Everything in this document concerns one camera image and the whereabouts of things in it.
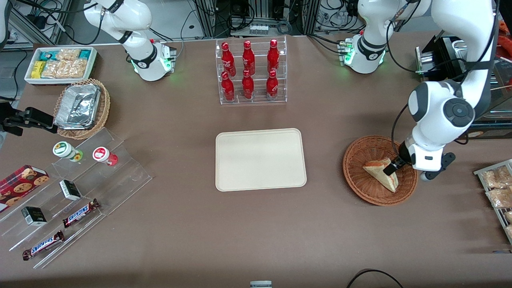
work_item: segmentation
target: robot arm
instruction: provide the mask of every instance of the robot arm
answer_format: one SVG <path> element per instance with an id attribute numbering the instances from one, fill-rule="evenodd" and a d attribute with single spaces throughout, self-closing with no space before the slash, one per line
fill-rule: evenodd
<path id="1" fill-rule="evenodd" d="M 491 0 L 433 0 L 432 17 L 441 29 L 467 44 L 467 66 L 473 68 L 462 84 L 427 81 L 414 89 L 409 96 L 409 111 L 416 126 L 400 145 L 399 156 L 386 167 L 388 175 L 406 162 L 414 169 L 440 172 L 446 160 L 444 146 L 469 128 L 477 116 L 475 107 L 488 92 L 485 84 L 494 47 L 493 43 L 487 46 L 494 26 Z"/>
<path id="2" fill-rule="evenodd" d="M 394 20 L 420 17 L 430 6 L 431 0 L 359 0 L 357 9 L 365 19 L 366 28 L 363 35 L 346 39 L 351 43 L 347 49 L 344 64 L 362 74 L 372 73 L 377 69 L 384 56 L 386 38 L 391 38 Z"/>
<path id="3" fill-rule="evenodd" d="M 135 72 L 142 79 L 156 81 L 173 71 L 174 61 L 169 47 L 153 43 L 143 32 L 153 21 L 146 4 L 138 0 L 97 0 L 84 7 L 94 3 L 99 5 L 84 11 L 87 21 L 124 46 L 132 58 Z"/>

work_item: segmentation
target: bread slice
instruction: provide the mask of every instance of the bread slice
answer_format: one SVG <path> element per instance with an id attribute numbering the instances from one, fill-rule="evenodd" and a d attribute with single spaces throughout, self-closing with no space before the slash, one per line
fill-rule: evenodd
<path id="1" fill-rule="evenodd" d="M 396 173 L 393 173 L 390 176 L 384 173 L 384 168 L 389 164 L 391 164 L 391 160 L 386 158 L 379 161 L 367 162 L 362 168 L 366 172 L 370 173 L 373 178 L 377 179 L 389 191 L 396 192 L 396 188 L 398 187 L 398 178 L 396 177 Z"/>

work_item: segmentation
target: white box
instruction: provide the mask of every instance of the white box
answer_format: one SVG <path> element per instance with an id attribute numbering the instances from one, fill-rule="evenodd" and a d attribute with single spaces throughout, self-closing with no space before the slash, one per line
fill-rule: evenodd
<path id="1" fill-rule="evenodd" d="M 89 55 L 89 59 L 87 60 L 87 66 L 86 71 L 83 74 L 82 78 L 60 78 L 60 79 L 51 79 L 51 78 L 32 78 L 31 73 L 32 69 L 34 69 L 34 63 L 39 60 L 39 56 L 42 52 L 49 52 L 49 51 L 56 51 L 60 49 L 80 49 L 80 50 L 90 50 L 91 54 Z M 89 76 L 91 75 L 91 72 L 94 67 L 94 61 L 96 60 L 96 54 L 98 52 L 93 47 L 87 47 L 87 46 L 65 46 L 65 47 L 45 47 L 45 48 L 37 48 L 34 51 L 34 55 L 32 56 L 32 59 L 30 60 L 30 65 L 27 69 L 27 72 L 25 73 L 25 81 L 32 85 L 66 85 L 75 83 L 82 80 L 89 79 Z"/>

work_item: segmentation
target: beige tray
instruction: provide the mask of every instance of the beige tray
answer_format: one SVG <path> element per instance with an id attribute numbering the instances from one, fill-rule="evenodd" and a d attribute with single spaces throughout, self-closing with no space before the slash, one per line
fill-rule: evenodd
<path id="1" fill-rule="evenodd" d="M 301 187 L 306 166 L 295 128 L 221 133 L 216 139 L 219 191 Z"/>

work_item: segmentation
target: small black box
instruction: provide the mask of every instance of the small black box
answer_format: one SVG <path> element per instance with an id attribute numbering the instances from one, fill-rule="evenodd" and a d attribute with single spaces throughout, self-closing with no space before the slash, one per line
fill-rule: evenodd
<path id="1" fill-rule="evenodd" d="M 22 209 L 22 214 L 28 225 L 43 226 L 46 224 L 46 219 L 42 214 L 41 208 L 26 206 Z"/>
<path id="2" fill-rule="evenodd" d="M 64 197 L 66 197 L 69 200 L 76 201 L 79 200 L 81 195 L 78 189 L 76 188 L 75 183 L 69 181 L 69 180 L 62 180 L 59 182 L 60 189 L 64 193 Z"/>

